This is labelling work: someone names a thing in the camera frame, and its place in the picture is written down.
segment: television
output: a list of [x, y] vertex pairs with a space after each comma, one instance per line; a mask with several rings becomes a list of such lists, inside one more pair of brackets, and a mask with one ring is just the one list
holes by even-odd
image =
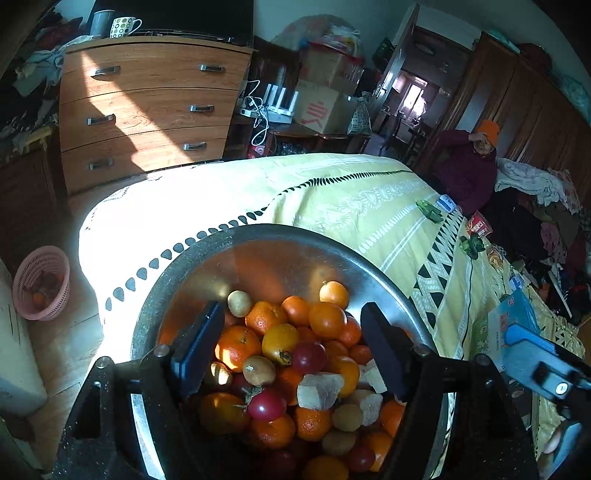
[[134, 35], [180, 35], [252, 46], [254, 0], [96, 0], [89, 17], [115, 10], [115, 18], [142, 20]]

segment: door handle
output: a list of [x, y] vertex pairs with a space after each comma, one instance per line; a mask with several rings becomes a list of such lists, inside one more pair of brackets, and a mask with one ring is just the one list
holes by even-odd
[[191, 105], [189, 112], [213, 112], [214, 108], [213, 105]]
[[112, 167], [112, 166], [113, 166], [113, 159], [106, 158], [104, 160], [98, 160], [95, 163], [89, 163], [88, 169], [89, 170], [98, 170], [99, 168]]
[[113, 65], [112, 67], [105, 67], [103, 69], [96, 69], [94, 74], [90, 75], [91, 77], [99, 77], [101, 75], [107, 75], [109, 73], [119, 73], [121, 71], [121, 67], [119, 65]]
[[221, 65], [205, 65], [204, 63], [202, 63], [201, 65], [199, 65], [199, 70], [201, 70], [202, 72], [223, 73], [226, 71], [226, 67], [222, 67]]
[[94, 118], [87, 118], [86, 125], [98, 125], [104, 124], [105, 122], [113, 122], [115, 121], [115, 114], [112, 113], [110, 115], [105, 116], [96, 116]]
[[183, 145], [183, 150], [202, 150], [205, 147], [207, 147], [207, 142], [201, 142], [201, 143], [195, 143], [195, 144], [185, 143]]

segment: wooden wardrobe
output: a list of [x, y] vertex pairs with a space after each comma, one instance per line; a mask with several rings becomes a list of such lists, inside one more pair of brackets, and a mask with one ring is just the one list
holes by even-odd
[[440, 131], [472, 132], [485, 118], [501, 127], [498, 157], [543, 170], [568, 169], [581, 202], [591, 208], [591, 127], [549, 78], [485, 33], [418, 160], [417, 172], [431, 168]]

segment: bed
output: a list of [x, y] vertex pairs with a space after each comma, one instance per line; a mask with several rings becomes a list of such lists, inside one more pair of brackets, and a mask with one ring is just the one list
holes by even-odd
[[[94, 288], [105, 340], [99, 354], [129, 360], [139, 311], [183, 251], [219, 230], [282, 223], [333, 238], [382, 270], [414, 303], [440, 355], [470, 354], [474, 321], [510, 292], [511, 267], [495, 270], [459, 248], [465, 219], [426, 219], [419, 199], [437, 193], [405, 165], [370, 155], [309, 154], [185, 166], [152, 174], [100, 202], [80, 230], [80, 265]], [[576, 331], [531, 287], [543, 334], [584, 354]], [[535, 443], [560, 421], [540, 403]], [[450, 402], [450, 418], [453, 399]]]

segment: maroon sweater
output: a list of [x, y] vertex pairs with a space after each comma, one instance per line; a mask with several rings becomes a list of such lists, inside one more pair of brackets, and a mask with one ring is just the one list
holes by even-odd
[[450, 157], [435, 166], [433, 174], [445, 185], [446, 193], [470, 216], [488, 202], [495, 190], [496, 150], [482, 156], [474, 151], [464, 130], [445, 130], [435, 143], [434, 155], [444, 147]]

